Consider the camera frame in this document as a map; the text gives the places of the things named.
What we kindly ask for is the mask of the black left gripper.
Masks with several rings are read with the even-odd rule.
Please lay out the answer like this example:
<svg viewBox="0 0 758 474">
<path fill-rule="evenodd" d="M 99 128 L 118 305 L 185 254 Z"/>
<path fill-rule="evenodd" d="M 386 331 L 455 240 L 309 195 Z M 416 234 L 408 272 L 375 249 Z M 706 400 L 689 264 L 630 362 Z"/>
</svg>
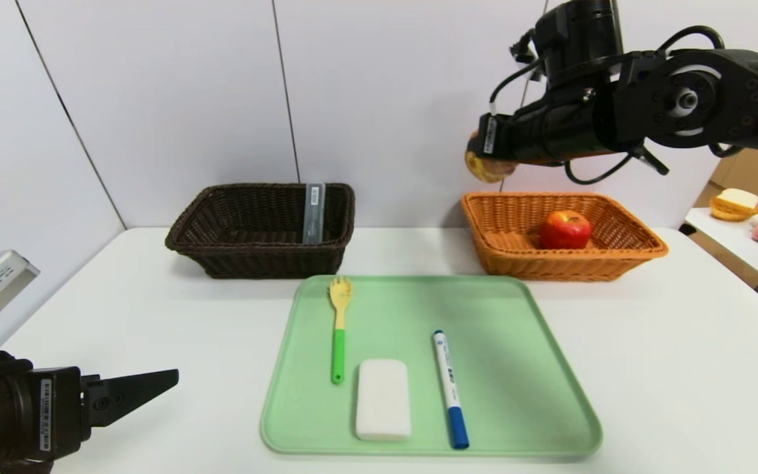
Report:
<svg viewBox="0 0 758 474">
<path fill-rule="evenodd" d="M 77 368 L 0 365 L 0 461 L 55 461 L 75 453 L 82 425 L 111 426 L 178 381 L 177 369 L 111 379 L 82 376 L 81 408 Z"/>
</svg>

